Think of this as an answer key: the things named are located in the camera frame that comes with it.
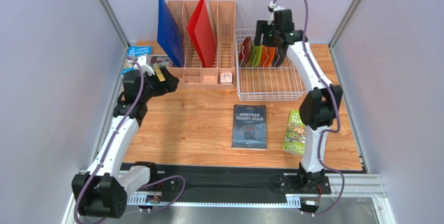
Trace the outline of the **red floral plate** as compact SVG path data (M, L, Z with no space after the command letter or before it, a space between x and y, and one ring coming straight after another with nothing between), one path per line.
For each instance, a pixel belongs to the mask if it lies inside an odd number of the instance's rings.
M241 48L239 50L239 66L240 67L245 67L249 61L250 61L250 57L251 57L251 53L252 53L252 48L253 48L253 42L250 36L247 36L242 45Z

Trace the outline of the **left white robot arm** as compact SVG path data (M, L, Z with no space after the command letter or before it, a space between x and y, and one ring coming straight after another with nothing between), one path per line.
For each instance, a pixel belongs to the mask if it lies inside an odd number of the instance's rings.
M112 125L96 159L85 173L74 176L71 186L76 199L75 218L80 216L120 218L128 197L152 182L155 166L135 163L120 176L120 168L128 146L147 113L147 102L157 96L174 92L179 78L166 67L159 68L164 77L134 68L124 74L123 91L113 110Z

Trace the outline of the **green plate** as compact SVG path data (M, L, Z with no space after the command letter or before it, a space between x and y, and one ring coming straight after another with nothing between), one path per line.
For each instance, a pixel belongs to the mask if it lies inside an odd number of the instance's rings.
M263 50L263 45L259 46L253 45L250 56L251 67L257 68L259 66L262 58L262 50Z

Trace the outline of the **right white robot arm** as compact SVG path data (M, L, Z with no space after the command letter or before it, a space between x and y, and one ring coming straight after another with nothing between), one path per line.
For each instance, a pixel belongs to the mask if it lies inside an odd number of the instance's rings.
M333 121L339 119L343 90L340 85L333 85L321 70L304 31L295 30L292 11L277 6L270 12L270 19L257 21L254 44L283 50L297 68L307 90L299 109L306 126L306 141L297 183L300 191L312 192L326 182L325 144Z

